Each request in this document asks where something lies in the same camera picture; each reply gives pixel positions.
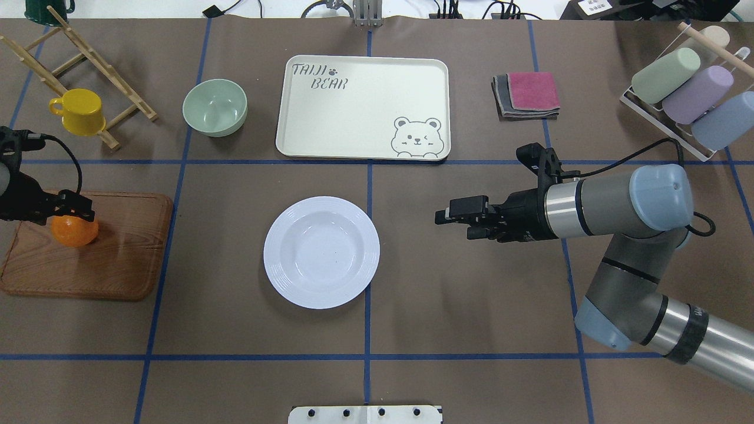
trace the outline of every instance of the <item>green cup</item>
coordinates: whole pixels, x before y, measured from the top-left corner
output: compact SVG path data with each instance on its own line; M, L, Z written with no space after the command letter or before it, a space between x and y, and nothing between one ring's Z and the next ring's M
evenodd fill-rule
M60 22L47 10L47 6L53 9L68 22L68 14L76 9L76 3L71 1L71 7L66 9L66 0L26 0L26 12L23 16L32 22L47 26L60 26Z

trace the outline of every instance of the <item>mug handle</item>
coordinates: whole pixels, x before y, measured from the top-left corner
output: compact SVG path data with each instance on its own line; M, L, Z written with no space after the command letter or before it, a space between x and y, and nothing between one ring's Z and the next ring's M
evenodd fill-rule
M63 116L63 108L58 109L55 107L55 105L63 105L63 99L60 97L56 99L50 100L50 112L53 113L53 115Z

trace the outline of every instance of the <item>tray with bear drawing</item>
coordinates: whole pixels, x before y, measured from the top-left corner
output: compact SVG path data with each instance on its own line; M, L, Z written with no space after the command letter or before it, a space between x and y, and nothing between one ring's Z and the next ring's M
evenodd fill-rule
M450 153L448 67L435 59L298 55L275 145L288 156L439 161Z

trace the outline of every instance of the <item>cartoon bear face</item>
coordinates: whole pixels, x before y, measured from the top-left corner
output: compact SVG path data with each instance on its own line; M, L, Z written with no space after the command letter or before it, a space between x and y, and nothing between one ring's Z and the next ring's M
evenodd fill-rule
M391 141L398 157L437 158L445 143L440 138L440 121L429 118L427 121L409 121L403 116L396 119L395 136Z

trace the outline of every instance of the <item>light green bowl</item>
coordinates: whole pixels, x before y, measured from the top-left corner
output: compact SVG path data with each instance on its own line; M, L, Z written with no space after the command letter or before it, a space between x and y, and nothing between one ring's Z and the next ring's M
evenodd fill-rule
M183 100L186 124L209 137L233 134L249 112L246 93L227 79L210 79L192 88Z

